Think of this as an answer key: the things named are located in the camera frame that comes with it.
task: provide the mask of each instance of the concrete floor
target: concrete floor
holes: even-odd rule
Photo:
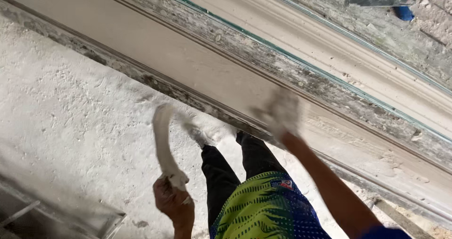
[[[160,175],[150,121],[171,103],[218,141],[218,149],[245,179],[240,146],[230,126],[0,17],[0,173],[67,212],[93,216],[94,206],[126,212],[117,238],[172,238],[172,224],[154,203]],[[193,237],[208,238],[201,150],[176,116],[170,143],[196,204]],[[326,232],[347,238],[311,178],[291,154],[269,146],[318,213]],[[367,192],[350,184],[365,199]],[[385,225],[394,223],[374,210]],[[436,238],[443,230],[407,213]]]

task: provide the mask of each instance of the sneaker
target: sneaker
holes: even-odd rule
[[[205,145],[215,146],[215,141],[207,137],[206,133],[201,131],[197,126],[185,124],[184,127],[189,133],[190,138],[193,139],[199,147],[203,148]]]

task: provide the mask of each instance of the green patterned shirt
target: green patterned shirt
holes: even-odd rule
[[[280,172],[240,184],[209,231],[211,239],[330,239],[309,201]]]

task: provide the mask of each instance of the person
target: person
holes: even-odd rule
[[[372,211],[297,136],[298,98],[278,91],[268,104],[269,131],[305,167],[337,224],[351,239],[410,237],[385,228]],[[208,228],[211,239],[330,239],[314,208],[265,143],[243,131],[246,180],[241,183],[212,141],[200,129],[189,135],[202,149],[202,171],[207,184]],[[154,183],[155,203],[173,222],[175,239],[190,239],[194,204],[182,204],[189,194],[165,178]]]

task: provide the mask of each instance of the black pants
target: black pants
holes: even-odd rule
[[[235,141],[242,146],[246,179],[270,171],[286,173],[262,140],[241,131],[237,133]],[[207,182],[208,223],[211,227],[240,181],[215,146],[204,146],[201,156],[202,172]]]

